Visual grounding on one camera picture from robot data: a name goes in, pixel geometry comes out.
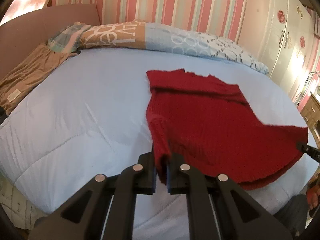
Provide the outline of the patterned blue and tan pillow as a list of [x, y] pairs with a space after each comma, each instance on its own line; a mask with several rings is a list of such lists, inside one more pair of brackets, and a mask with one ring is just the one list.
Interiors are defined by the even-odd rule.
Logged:
[[264, 75], [268, 67], [234, 41], [196, 31], [187, 31], [160, 23], [140, 20], [98, 25], [80, 36], [80, 48], [134, 48], [222, 59], [243, 64]]

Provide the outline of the wooden dresser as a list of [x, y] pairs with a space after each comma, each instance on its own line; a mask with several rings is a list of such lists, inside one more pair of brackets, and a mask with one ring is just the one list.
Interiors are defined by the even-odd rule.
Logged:
[[319, 147], [319, 122], [320, 122], [320, 110], [319, 101], [311, 93], [308, 101], [300, 112], [301, 116], [305, 120], [311, 134]]

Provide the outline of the plaid pastel folded cloth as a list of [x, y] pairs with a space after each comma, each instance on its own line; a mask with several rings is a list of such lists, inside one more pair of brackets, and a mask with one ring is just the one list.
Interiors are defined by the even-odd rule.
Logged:
[[79, 47], [82, 33], [90, 29], [92, 25], [75, 22], [67, 26], [64, 30], [51, 37], [47, 41], [47, 46], [55, 51], [64, 54], [73, 53]]

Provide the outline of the red knit sweater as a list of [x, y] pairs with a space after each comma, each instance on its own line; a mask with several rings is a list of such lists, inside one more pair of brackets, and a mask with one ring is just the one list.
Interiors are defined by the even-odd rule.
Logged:
[[302, 157], [297, 144], [308, 142], [308, 129], [262, 123], [238, 85], [183, 69], [150, 70], [147, 77], [146, 119], [163, 183], [173, 153], [205, 175], [226, 174], [246, 190], [277, 180]]

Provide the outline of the tan folded garment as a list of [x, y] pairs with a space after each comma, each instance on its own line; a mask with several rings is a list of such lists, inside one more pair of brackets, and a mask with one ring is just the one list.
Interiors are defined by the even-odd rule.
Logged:
[[38, 45], [19, 65], [1, 80], [1, 110], [6, 115], [58, 66], [76, 53], [61, 53]]

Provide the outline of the mauve upholstered headboard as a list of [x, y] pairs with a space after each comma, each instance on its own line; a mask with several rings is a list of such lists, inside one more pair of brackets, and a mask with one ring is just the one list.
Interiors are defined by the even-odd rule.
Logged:
[[19, 65], [39, 44], [74, 22], [99, 25], [94, 4], [69, 4], [35, 10], [1, 25], [1, 78]]

